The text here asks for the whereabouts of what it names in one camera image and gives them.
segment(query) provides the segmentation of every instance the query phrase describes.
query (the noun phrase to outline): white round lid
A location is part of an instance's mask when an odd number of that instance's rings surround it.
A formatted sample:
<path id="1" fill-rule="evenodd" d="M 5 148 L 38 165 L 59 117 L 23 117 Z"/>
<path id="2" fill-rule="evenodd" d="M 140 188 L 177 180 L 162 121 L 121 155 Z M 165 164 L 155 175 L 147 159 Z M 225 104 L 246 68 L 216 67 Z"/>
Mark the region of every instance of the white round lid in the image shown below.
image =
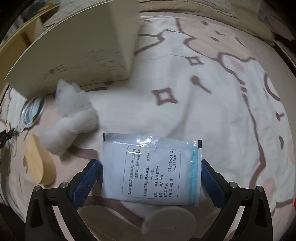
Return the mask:
<path id="1" fill-rule="evenodd" d="M 164 207 L 149 215 L 142 224 L 146 241 L 187 241 L 196 229 L 195 217 L 182 207 Z"/>

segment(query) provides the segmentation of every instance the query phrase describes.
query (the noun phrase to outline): bedsheet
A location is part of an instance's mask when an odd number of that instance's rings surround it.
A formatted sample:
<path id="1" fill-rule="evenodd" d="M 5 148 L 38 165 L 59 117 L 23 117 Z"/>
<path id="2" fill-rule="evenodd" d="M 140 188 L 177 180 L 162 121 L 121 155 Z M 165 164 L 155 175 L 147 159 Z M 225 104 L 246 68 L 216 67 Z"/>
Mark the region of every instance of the bedsheet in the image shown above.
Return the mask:
<path id="1" fill-rule="evenodd" d="M 199 138 L 203 139 L 202 158 L 227 181 L 243 188 L 264 187 L 277 230 L 274 240 L 279 240 L 295 196 L 289 122 L 267 73 L 229 28 L 190 18 L 145 17 L 130 80 L 89 86 L 87 91 L 99 114 L 99 128 L 81 134 L 61 157 L 52 156 L 57 179 L 46 188 L 70 181 L 92 158 L 102 161 L 104 132 Z M 1 105 L 2 125 L 16 122 L 9 115 L 10 109 L 15 110 L 15 98 L 20 97 L 10 89 Z M 47 97 L 38 124 L 18 137 L 16 156 L 1 158 L 4 199 L 23 220 L 36 184 L 28 173 L 22 144 L 28 132 L 37 134 L 61 118 L 53 99 Z M 7 149 L 2 150 L 1 157 L 4 155 L 9 157 Z M 158 208 L 103 199 L 95 185 L 78 213 L 98 240 L 142 240 L 141 224 Z M 192 240 L 203 236 L 220 211 L 203 189 L 199 207 L 186 208 L 197 220 Z M 242 211 L 240 208 L 228 238 Z M 72 240 L 56 213 L 65 237 Z"/>

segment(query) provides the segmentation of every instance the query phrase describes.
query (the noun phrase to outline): blue gripper pad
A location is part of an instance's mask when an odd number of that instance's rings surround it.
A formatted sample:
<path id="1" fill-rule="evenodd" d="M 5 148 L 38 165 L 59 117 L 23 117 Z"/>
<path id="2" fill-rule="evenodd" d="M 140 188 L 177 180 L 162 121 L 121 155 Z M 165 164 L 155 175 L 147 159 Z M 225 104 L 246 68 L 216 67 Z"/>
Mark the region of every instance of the blue gripper pad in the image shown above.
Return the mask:
<path id="1" fill-rule="evenodd" d="M 102 164 L 95 161 L 77 185 L 72 195 L 72 206 L 76 210 L 82 207 L 93 185 L 102 175 Z"/>
<path id="2" fill-rule="evenodd" d="M 217 208 L 223 209 L 226 205 L 225 193 L 211 172 L 202 163 L 202 185 L 206 189 L 213 204 Z"/>

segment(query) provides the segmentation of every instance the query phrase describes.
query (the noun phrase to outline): metal screw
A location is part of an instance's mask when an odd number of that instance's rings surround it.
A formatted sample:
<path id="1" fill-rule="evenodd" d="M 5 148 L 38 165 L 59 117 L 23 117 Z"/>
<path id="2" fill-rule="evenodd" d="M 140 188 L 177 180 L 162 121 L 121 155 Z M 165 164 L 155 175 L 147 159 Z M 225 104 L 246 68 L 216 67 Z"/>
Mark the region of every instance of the metal screw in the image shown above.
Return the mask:
<path id="1" fill-rule="evenodd" d="M 69 185 L 69 183 L 63 182 L 63 183 L 61 183 L 60 187 L 61 188 L 66 188 L 68 185 Z"/>
<path id="2" fill-rule="evenodd" d="M 258 186 L 257 189 L 258 189 L 259 192 L 263 192 L 264 191 L 264 188 L 261 187 L 261 186 Z"/>
<path id="3" fill-rule="evenodd" d="M 237 188 L 237 184 L 235 182 L 230 182 L 229 185 L 232 187 L 232 188 Z"/>
<path id="4" fill-rule="evenodd" d="M 38 192 L 40 190 L 40 186 L 36 186 L 36 187 L 34 187 L 34 191 L 35 192 Z"/>

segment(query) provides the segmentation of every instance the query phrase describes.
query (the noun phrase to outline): white fluffy object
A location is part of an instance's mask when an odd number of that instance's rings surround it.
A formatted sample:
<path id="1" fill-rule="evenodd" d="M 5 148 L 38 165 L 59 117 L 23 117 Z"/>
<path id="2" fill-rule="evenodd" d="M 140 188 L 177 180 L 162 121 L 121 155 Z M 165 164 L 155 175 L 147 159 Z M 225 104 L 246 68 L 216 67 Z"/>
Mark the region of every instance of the white fluffy object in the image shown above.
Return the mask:
<path id="1" fill-rule="evenodd" d="M 55 102 L 57 113 L 63 118 L 50 129 L 39 132 L 39 139 L 52 154 L 61 155 L 79 133 L 90 132 L 97 127 L 98 116 L 87 94 L 78 85 L 64 80 L 58 82 Z"/>

